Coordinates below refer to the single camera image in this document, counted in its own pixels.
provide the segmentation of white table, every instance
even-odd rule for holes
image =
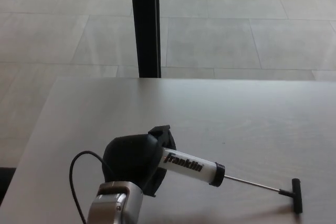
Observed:
[[[336,83],[60,79],[0,207],[0,223],[81,223],[68,172],[80,151],[171,125],[177,149],[275,188],[301,180],[302,223],[336,221]],[[75,189],[85,216],[103,182],[83,156]],[[290,198],[230,180],[219,188],[168,172],[139,223],[295,223]]]

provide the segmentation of ball pump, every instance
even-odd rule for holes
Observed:
[[[299,179],[292,179],[292,191],[286,191],[227,176],[224,165],[177,151],[169,125],[154,127],[148,134],[115,138],[102,161],[105,183],[89,210],[89,224],[136,224],[143,195],[155,197],[168,170],[215,187],[226,178],[274,191],[292,198],[293,212],[302,213]]]

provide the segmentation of black cable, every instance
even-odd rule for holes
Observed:
[[[114,174],[113,174],[113,171],[111,170],[111,168],[108,166],[108,164],[106,164],[105,161],[98,154],[96,154],[96,153],[94,153],[92,151],[83,151],[83,152],[80,152],[71,161],[70,171],[69,171],[69,182],[70,182],[71,193],[72,193],[73,200],[75,201],[75,204],[76,204],[79,216],[82,219],[83,224],[86,224],[83,212],[82,212],[82,210],[80,208],[80,205],[78,203],[78,199],[77,199],[77,196],[76,196],[75,188],[73,187],[74,186],[73,185],[74,181],[72,180],[72,171],[74,169],[75,162],[76,162],[76,160],[80,156],[82,156],[84,154],[90,154],[90,155],[94,156],[95,158],[97,158],[109,170],[109,172],[111,173],[112,176],[114,176]]]

